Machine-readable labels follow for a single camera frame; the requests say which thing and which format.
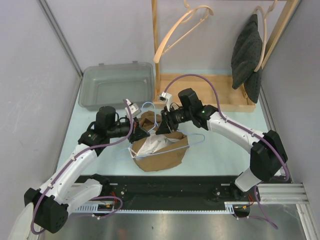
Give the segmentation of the dark grey dotted skirt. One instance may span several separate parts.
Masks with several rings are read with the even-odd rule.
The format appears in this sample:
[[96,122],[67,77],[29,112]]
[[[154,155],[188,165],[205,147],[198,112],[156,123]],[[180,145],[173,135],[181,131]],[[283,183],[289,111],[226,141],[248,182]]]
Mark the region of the dark grey dotted skirt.
[[256,14],[246,22],[237,37],[231,57],[232,88],[238,89],[244,85],[248,98],[257,103],[259,99],[262,69],[255,72],[261,59],[263,42],[258,31],[258,16]]

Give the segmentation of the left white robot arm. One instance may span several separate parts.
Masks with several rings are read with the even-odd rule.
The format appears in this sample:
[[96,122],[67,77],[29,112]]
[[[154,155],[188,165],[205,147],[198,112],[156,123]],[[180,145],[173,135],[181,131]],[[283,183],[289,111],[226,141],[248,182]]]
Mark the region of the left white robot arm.
[[68,217],[89,200],[105,200],[110,196],[109,181],[94,174],[81,186],[71,187],[85,168],[96,160],[106,147],[112,146],[111,139],[117,138],[119,144],[125,140],[130,143],[148,137],[150,134],[140,127],[137,116],[141,113],[137,104],[124,100],[126,116],[124,121],[116,119],[118,113],[112,106],[103,106],[96,113],[81,135],[78,144],[68,160],[38,189],[29,188],[24,194],[25,205],[32,204],[33,212],[30,230],[39,235],[43,231],[58,232]]

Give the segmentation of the tan cloth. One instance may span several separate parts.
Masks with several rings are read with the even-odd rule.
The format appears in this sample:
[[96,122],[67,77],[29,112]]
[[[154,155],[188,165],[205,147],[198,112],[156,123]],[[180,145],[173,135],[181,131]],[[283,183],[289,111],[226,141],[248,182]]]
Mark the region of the tan cloth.
[[[138,119],[139,124],[142,128],[149,131],[151,136],[151,128],[154,126],[155,123],[161,123],[161,116],[159,114],[155,114],[154,111],[146,111],[144,112],[141,117]],[[182,139],[181,133],[169,133],[164,134],[165,137],[177,137],[178,139]],[[133,149],[138,150],[139,147],[142,146],[143,142],[146,140],[143,138],[133,143]],[[183,157],[185,156],[187,149],[185,150],[178,150],[177,152],[168,152],[165,154],[149,156],[143,160],[136,160],[133,161],[136,165],[143,170],[144,172],[157,172],[162,170],[167,170],[174,168],[182,163]]]

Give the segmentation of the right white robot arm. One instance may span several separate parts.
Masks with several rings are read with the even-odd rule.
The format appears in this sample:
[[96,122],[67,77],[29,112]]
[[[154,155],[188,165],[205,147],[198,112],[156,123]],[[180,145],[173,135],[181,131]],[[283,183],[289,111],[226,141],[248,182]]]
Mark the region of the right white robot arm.
[[165,107],[161,111],[161,122],[156,134],[173,133],[180,123],[192,122],[197,128],[220,134],[245,149],[250,155],[250,163],[230,188],[230,194],[235,200],[242,201],[253,186],[270,181],[280,168],[286,168],[288,156],[277,132],[256,131],[221,116],[218,108],[202,104],[191,88],[180,91],[178,97],[181,106],[174,108],[171,106],[171,94],[162,92],[159,96]]

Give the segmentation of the light wooden hanger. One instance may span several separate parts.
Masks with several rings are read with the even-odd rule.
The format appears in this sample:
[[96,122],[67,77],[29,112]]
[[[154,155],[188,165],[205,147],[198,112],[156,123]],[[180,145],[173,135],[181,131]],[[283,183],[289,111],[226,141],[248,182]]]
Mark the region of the light wooden hanger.
[[267,45],[267,19],[268,16],[270,14],[270,12],[272,12],[274,10],[274,8],[277,5],[278,0],[274,0],[272,5],[270,5],[267,9],[267,11],[265,12],[264,9],[261,6],[257,6],[254,11],[253,14],[257,14],[258,12],[260,12],[261,17],[262,17],[262,23],[263,23],[263,38],[262,38],[262,48],[261,48],[261,54],[260,54],[260,59],[259,62],[256,66],[256,68],[254,69],[254,72],[258,72],[258,70],[262,67],[262,63],[264,60],[264,56],[265,56],[265,51],[266,51],[266,45]]

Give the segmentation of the light blue wire hanger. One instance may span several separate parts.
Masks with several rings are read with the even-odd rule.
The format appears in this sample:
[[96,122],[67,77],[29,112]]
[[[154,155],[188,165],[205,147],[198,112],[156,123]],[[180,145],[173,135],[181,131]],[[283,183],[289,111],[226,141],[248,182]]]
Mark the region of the light blue wire hanger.
[[[186,150],[187,148],[198,145],[205,141],[206,137],[201,133],[192,133],[192,134],[184,134],[182,131],[176,131],[174,133],[182,134],[182,139],[178,139],[177,137],[169,137],[164,134],[156,135],[155,127],[158,126],[158,123],[155,123],[151,128],[151,136],[147,137],[146,140],[142,143],[141,147],[138,150],[134,150],[134,144],[131,144],[130,147],[124,148],[121,151],[128,150],[130,157],[134,160],[142,161],[147,157],[178,152],[179,150]],[[201,136],[202,139],[200,141],[196,141],[194,143],[188,142],[188,137]]]

